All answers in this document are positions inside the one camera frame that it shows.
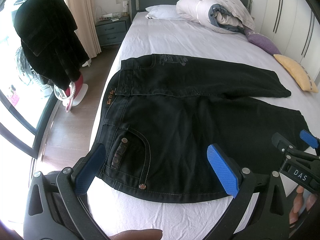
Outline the person's right hand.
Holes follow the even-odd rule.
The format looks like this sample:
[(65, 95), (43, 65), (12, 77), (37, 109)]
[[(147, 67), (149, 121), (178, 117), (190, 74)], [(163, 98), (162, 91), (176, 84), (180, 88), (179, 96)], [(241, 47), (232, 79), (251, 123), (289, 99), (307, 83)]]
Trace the person's right hand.
[(317, 194), (310, 194), (306, 200), (303, 199), (304, 188), (302, 186), (298, 186), (296, 188), (296, 197), (293, 201), (293, 207), (289, 213), (289, 224), (293, 225), (299, 217), (299, 211), (302, 209), (305, 204), (306, 210), (309, 211), (312, 206), (315, 204), (318, 199)]

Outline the person's left hand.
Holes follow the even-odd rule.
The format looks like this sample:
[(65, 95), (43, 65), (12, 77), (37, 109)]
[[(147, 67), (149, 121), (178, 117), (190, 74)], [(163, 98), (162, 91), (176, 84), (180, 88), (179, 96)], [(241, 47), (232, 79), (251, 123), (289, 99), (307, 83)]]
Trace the person's left hand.
[(127, 230), (109, 236), (112, 240), (160, 240), (162, 237), (163, 231), (160, 229)]

